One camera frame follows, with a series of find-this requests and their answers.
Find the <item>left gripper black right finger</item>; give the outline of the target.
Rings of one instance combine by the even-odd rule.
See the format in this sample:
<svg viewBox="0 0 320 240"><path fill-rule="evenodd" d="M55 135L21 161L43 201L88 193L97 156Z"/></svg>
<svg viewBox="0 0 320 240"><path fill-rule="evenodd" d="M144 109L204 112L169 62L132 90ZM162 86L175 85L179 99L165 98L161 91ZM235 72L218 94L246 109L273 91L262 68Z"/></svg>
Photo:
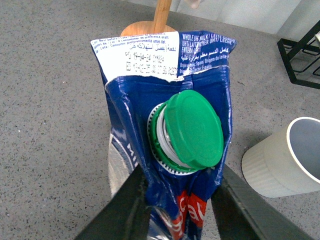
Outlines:
<svg viewBox="0 0 320 240"><path fill-rule="evenodd" d="M222 240L311 240L312 237L268 204L227 165L211 197Z"/></svg>

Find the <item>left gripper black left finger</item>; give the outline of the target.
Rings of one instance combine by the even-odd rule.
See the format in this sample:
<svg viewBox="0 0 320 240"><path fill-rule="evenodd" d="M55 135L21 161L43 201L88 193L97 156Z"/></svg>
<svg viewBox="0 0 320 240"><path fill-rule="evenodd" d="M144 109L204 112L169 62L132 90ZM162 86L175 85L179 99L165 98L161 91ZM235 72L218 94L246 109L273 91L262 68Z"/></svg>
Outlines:
<svg viewBox="0 0 320 240"><path fill-rule="evenodd" d="M147 204L148 182L137 166L103 210L76 240L146 240L152 207Z"/></svg>

